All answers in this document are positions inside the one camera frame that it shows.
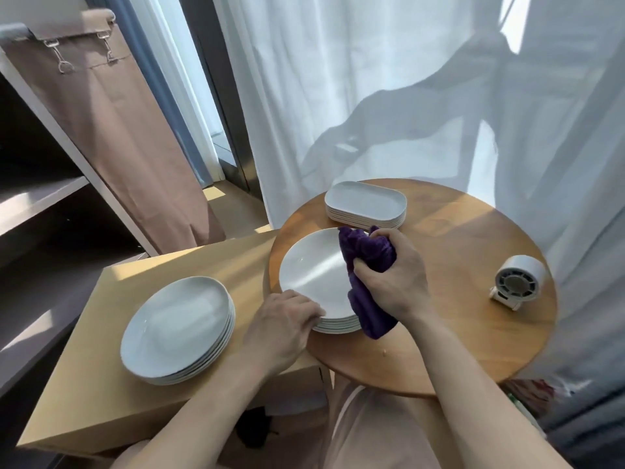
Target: person's left hand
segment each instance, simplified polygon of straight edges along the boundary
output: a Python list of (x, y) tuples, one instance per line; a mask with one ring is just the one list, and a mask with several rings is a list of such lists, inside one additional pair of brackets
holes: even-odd
[(243, 348), (267, 377), (288, 369), (302, 353), (312, 328), (326, 312), (300, 293), (270, 294), (250, 323)]

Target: stack of plates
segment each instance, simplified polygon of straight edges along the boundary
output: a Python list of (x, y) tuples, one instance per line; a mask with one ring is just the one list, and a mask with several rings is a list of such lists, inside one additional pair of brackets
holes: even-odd
[(173, 385), (205, 370), (228, 345), (234, 303), (216, 279), (191, 276), (152, 295), (130, 320), (121, 361), (154, 385)]
[(344, 181), (326, 193), (326, 214), (332, 220), (362, 229), (400, 227), (406, 219), (406, 197), (395, 189)]
[(316, 331), (345, 334), (361, 328), (348, 300), (351, 285), (338, 229), (319, 230), (294, 244), (282, 259), (279, 281), (283, 291), (300, 292), (325, 309)]

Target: wooden table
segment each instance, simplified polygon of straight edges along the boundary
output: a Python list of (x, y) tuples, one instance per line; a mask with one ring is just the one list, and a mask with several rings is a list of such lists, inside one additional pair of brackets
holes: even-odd
[[(496, 382), (526, 366), (546, 344), (558, 310), (551, 279), (542, 295), (513, 312), (489, 299), (499, 267), (512, 255), (545, 263), (531, 238), (486, 203), (430, 182), (373, 179), (408, 198), (400, 230), (423, 255), (434, 304), (467, 349)], [(271, 249), (270, 285), (279, 291), (280, 264), (302, 237), (340, 224), (327, 218), (324, 194), (301, 206), (286, 221)], [(375, 341), (362, 331), (331, 335), (313, 332), (308, 350), (330, 369), (394, 394), (434, 396), (434, 388), (414, 341), (398, 324)]]
[[(114, 456), (154, 436), (223, 361), (241, 345), (269, 293), (267, 263), (275, 231), (105, 268), (76, 324), (19, 446), (80, 456)], [(178, 385), (153, 386), (127, 372), (119, 357), (124, 329), (163, 286), (187, 276), (212, 276), (236, 307), (234, 333), (205, 372)], [(251, 406), (322, 391), (329, 375), (305, 353), (270, 380)]]

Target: round wooden table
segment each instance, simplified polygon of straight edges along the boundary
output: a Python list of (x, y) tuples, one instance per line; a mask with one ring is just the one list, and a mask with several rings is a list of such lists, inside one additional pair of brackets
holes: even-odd
[[(499, 383), (526, 366), (546, 344), (556, 321), (553, 280), (517, 312), (488, 296), (497, 270), (510, 256), (530, 255), (545, 262), (532, 239), (501, 212), (455, 189), (411, 179), (364, 182), (397, 189), (408, 198), (400, 230), (425, 260), (436, 309), (488, 375)], [(272, 291), (280, 291), (280, 264), (295, 242), (340, 225), (326, 216), (324, 195), (301, 206), (280, 229), (270, 255)], [(405, 396), (434, 396), (421, 354), (401, 324), (377, 341), (362, 331), (313, 331), (308, 350), (362, 385)]]

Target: forearm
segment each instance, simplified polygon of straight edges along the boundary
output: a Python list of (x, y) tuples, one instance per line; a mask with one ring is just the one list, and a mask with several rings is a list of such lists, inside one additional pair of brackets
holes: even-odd
[(174, 418), (133, 458), (129, 469), (207, 469), (268, 374), (241, 352), (231, 355)]
[(435, 312), (408, 325), (467, 469), (568, 468)]

